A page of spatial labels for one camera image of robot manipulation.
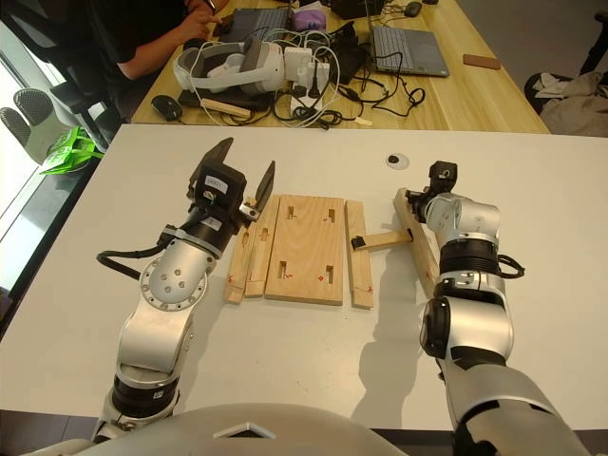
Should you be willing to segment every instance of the silver robot arm segment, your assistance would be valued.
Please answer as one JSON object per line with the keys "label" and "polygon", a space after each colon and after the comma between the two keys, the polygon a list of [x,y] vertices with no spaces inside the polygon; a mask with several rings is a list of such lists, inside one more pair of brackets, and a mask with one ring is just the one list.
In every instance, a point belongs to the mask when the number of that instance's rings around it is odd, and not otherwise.
{"label": "silver robot arm segment", "polygon": [[[588,455],[536,384],[509,368],[513,325],[504,279],[523,268],[498,254],[499,211],[454,195],[457,166],[437,161],[430,186],[408,192],[440,248],[440,275],[420,334],[446,384],[455,455]],[[518,273],[501,271],[500,262]]]}
{"label": "silver robot arm segment", "polygon": [[[275,163],[254,202],[243,202],[247,181],[223,160],[232,138],[211,149],[188,188],[188,220],[167,225],[159,245],[144,252],[102,252],[98,259],[140,282],[140,302],[120,335],[114,385],[104,400],[95,442],[111,440],[173,414],[178,383],[194,338],[192,312],[204,299],[207,279],[230,238],[256,220],[273,189]],[[150,257],[141,273],[110,257]]]}

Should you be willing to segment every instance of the plywood board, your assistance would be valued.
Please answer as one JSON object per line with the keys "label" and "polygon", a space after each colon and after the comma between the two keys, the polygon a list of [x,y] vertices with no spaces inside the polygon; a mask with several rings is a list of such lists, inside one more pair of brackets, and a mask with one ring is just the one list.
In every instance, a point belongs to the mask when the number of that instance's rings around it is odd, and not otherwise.
{"label": "plywood board", "polygon": [[439,276],[439,266],[437,265],[437,260],[430,248],[430,240],[428,239],[425,230],[411,213],[408,199],[406,198],[407,190],[407,188],[400,188],[397,190],[397,195],[395,196],[393,203],[395,210],[397,211],[397,216],[401,220],[401,224],[404,229],[409,230],[411,233],[411,255],[414,258],[418,277],[420,278],[425,294],[427,295],[427,298],[431,299],[435,289],[435,280]]}
{"label": "plywood board", "polygon": [[270,254],[275,240],[276,213],[278,212],[279,195],[272,195],[257,221],[256,236],[253,252],[249,260],[249,272],[245,285],[246,297],[264,295]]}
{"label": "plywood board", "polygon": [[224,299],[235,304],[240,303],[245,293],[249,259],[256,240],[257,225],[251,223],[249,228],[242,226],[237,235],[237,243],[232,253],[230,270],[226,276]]}
{"label": "plywood board", "polygon": [[266,297],[342,304],[344,200],[283,195]]}
{"label": "plywood board", "polygon": [[370,252],[354,250],[351,239],[364,236],[365,214],[361,201],[347,200],[344,206],[347,228],[347,257],[349,259],[349,280],[351,283],[351,303],[353,307],[371,309],[373,288],[371,285]]}

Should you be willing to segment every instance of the gray laptop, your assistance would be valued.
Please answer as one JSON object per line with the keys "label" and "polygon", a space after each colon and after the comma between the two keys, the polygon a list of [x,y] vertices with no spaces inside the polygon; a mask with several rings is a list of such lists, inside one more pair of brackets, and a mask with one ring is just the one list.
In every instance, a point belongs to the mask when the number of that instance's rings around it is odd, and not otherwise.
{"label": "gray laptop", "polygon": [[[222,43],[239,43],[250,36],[255,36],[263,41],[271,30],[288,29],[291,26],[292,15],[293,5],[291,1],[287,8],[235,9],[230,29],[224,31],[219,36],[219,40]],[[276,34],[269,37],[271,41],[277,38],[282,38],[282,35]]]}
{"label": "gray laptop", "polygon": [[391,73],[449,76],[446,61],[432,32],[373,26],[368,0],[365,0],[365,8],[376,69]]}

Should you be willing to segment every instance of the green bag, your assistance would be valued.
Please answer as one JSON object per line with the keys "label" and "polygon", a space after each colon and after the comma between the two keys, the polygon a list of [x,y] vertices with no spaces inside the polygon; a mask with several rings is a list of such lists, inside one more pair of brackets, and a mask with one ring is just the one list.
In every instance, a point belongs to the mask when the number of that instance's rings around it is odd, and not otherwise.
{"label": "green bag", "polygon": [[95,147],[86,131],[80,126],[70,128],[48,149],[40,174],[64,174],[80,168],[91,157],[100,159],[104,154]]}

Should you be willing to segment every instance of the wooden table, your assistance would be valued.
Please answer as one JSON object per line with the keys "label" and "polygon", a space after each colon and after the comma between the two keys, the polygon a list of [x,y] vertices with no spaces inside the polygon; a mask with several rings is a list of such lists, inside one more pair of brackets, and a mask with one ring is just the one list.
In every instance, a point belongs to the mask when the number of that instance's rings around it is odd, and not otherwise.
{"label": "wooden table", "polygon": [[[395,4],[406,4],[406,0],[396,0]],[[277,3],[272,0],[231,0],[228,7],[221,13],[227,15],[235,7],[241,8],[275,8]],[[326,9],[328,31],[335,30],[346,21]],[[410,90],[422,87],[427,97],[423,104],[413,109],[406,119],[399,118],[386,111],[365,107],[362,118],[372,121],[372,128],[405,128],[419,130],[472,130],[472,131],[502,131],[521,133],[548,133],[539,116],[524,98],[504,68],[500,70],[465,66],[463,54],[478,54],[494,56],[477,30],[472,26],[456,0],[441,0],[438,5],[424,5],[422,13],[415,18],[391,21],[392,27],[407,27],[408,29],[430,30],[435,33],[441,51],[450,71],[448,78],[428,76],[406,76]],[[361,43],[369,41],[369,30],[365,18],[355,21],[357,35]],[[135,124],[165,124],[166,121],[150,104],[152,98],[166,94],[178,99],[181,88],[175,79],[172,61],[181,54],[181,47],[176,49],[169,64],[162,70],[156,83],[152,86],[142,104],[133,116]],[[395,78],[388,74],[377,73],[374,79],[394,87]],[[359,91],[358,82],[351,86]],[[377,87],[366,90],[371,97],[380,94]],[[398,112],[405,112],[408,103],[405,94],[400,89],[397,95],[386,101],[386,107]],[[332,105],[352,117],[358,113],[359,106],[345,98]],[[184,108],[182,120],[187,124],[213,124],[203,110]],[[281,126],[281,122],[269,116],[256,123],[259,126]],[[343,122],[344,128],[370,128],[355,122]]]}
{"label": "wooden table", "polygon": [[[276,160],[276,194],[363,201],[370,233],[399,229],[397,188],[428,185],[436,160],[458,163],[454,190],[500,208],[501,252],[526,268],[506,284],[509,365],[571,427],[608,428],[608,140],[394,129],[124,125],[0,344],[0,409],[98,415],[139,287],[95,256],[148,247],[165,223],[181,223],[192,171],[227,136],[235,142],[226,163],[246,176],[245,195]],[[394,152],[408,156],[408,169],[386,165]],[[194,312],[177,412],[270,402],[331,410],[370,428],[450,428],[437,365],[418,342],[426,299],[408,246],[370,255],[376,306],[366,311],[351,307],[346,271],[342,306],[225,303],[235,243]],[[145,260],[128,264],[141,269]]]}

